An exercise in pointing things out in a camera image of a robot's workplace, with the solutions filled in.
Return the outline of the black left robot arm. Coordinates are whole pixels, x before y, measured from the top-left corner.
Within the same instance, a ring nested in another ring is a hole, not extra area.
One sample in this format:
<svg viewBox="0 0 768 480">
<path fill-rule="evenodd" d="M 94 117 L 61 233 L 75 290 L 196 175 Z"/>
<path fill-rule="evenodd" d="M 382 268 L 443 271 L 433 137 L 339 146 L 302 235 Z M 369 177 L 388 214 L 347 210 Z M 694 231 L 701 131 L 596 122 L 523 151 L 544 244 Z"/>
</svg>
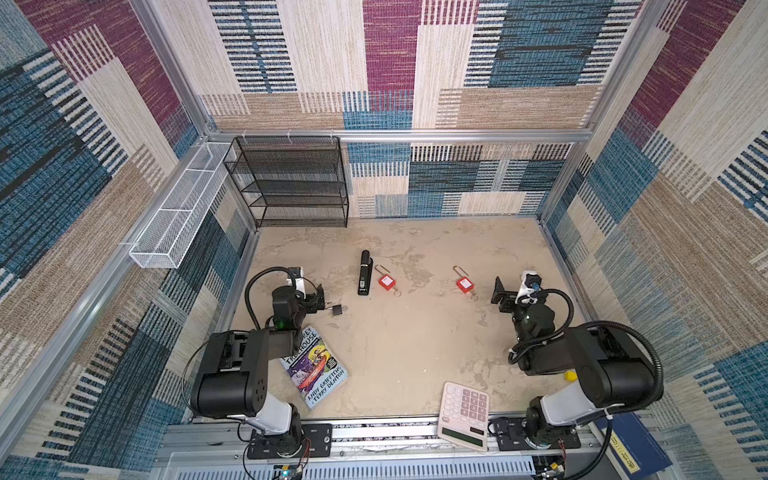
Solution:
<svg viewBox="0 0 768 480">
<path fill-rule="evenodd" d="M 325 308 L 322 287 L 305 294 L 284 285 L 272 292 L 272 324 L 265 329 L 229 330 L 210 336 L 192 384 L 190 408 L 198 416 L 230 419 L 252 428 L 246 450 L 272 457 L 307 458 L 311 439 L 295 405 L 268 391 L 268 364 L 304 355 L 303 322 Z"/>
</svg>

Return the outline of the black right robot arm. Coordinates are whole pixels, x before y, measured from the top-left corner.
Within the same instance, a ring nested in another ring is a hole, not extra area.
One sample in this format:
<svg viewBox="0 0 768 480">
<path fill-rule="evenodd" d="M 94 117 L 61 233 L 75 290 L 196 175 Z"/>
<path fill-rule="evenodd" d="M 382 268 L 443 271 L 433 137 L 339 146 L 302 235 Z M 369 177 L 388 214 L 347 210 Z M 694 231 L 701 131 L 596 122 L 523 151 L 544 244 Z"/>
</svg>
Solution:
<svg viewBox="0 0 768 480">
<path fill-rule="evenodd" d="M 524 273 L 516 291 L 496 278 L 491 303 L 511 315 L 517 343 L 509 364 L 527 376 L 576 374 L 573 384 L 529 403 L 522 431 L 531 447 L 547 448 L 577 426 L 643 410 L 662 398 L 664 368 L 651 342 L 618 322 L 573 326 L 572 299 L 544 288 L 538 273 Z"/>
</svg>

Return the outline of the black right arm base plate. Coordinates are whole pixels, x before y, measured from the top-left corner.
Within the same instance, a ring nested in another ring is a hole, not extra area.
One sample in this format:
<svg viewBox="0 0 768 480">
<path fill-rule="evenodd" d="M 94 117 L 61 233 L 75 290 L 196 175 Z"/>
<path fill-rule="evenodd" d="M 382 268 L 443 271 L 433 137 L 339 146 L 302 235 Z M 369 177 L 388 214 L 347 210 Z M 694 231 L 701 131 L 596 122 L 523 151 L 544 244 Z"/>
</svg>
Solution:
<svg viewBox="0 0 768 480">
<path fill-rule="evenodd" d="M 489 420 L 489 433 L 501 451 L 579 449 L 581 441 L 574 426 L 527 426 L 520 416 L 500 416 Z"/>
</svg>

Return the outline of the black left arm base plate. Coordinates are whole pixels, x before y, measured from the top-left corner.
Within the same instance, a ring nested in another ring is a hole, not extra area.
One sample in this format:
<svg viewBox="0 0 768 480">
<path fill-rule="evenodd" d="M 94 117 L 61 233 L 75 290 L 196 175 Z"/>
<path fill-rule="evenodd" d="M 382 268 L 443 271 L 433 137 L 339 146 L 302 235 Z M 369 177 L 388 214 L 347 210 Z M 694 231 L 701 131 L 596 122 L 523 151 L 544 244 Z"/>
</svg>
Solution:
<svg viewBox="0 0 768 480">
<path fill-rule="evenodd" d="M 265 436 L 253 430 L 246 450 L 248 460 L 299 459 L 330 456 L 333 426 L 330 423 L 303 423 L 286 434 Z"/>
</svg>

